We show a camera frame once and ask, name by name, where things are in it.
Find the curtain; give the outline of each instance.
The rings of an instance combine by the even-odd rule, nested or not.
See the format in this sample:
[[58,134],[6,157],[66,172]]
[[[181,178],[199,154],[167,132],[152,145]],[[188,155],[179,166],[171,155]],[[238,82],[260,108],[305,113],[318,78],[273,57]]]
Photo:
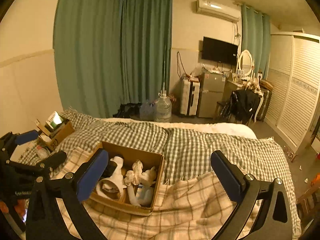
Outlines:
[[255,74],[262,71],[263,77],[268,74],[270,54],[270,17],[261,12],[256,13],[246,4],[241,6],[242,11],[242,51],[250,51],[255,63]]
[[59,0],[53,48],[61,102],[110,117],[123,98],[120,0]]
[[124,101],[153,101],[168,90],[172,0],[123,0],[121,71]]

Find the air conditioner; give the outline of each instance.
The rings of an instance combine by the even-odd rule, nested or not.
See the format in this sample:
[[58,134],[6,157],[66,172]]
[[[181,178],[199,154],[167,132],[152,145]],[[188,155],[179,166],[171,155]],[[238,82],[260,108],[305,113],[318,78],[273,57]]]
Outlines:
[[238,22],[241,17],[241,11],[205,0],[197,0],[197,13],[218,17],[230,22]]

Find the television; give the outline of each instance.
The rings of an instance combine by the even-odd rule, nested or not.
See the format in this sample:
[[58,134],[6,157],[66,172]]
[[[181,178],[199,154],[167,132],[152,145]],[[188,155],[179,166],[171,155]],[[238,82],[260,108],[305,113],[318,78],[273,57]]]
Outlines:
[[203,37],[202,59],[235,66],[238,46],[229,42]]

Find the silver bolt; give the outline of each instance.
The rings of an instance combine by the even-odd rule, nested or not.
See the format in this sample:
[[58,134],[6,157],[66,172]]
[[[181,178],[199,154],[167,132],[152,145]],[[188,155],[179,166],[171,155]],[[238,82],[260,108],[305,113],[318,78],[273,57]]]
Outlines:
[[279,185],[281,185],[281,184],[282,184],[282,179],[276,178],[276,183],[278,183]]
[[246,175],[245,175],[245,178],[246,178],[247,180],[254,180],[254,176],[253,176],[252,174],[246,174]]
[[72,172],[68,172],[66,175],[64,175],[64,177],[65,177],[66,179],[72,179],[73,173],[72,173]]
[[43,181],[43,177],[41,176],[36,179],[36,182],[41,182],[41,181]]

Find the wardrobe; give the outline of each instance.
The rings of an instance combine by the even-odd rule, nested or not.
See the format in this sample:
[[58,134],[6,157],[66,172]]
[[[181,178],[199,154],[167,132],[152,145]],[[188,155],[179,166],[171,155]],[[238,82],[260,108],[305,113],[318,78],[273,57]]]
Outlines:
[[273,85],[266,122],[296,152],[315,114],[320,91],[320,37],[271,35],[267,80]]

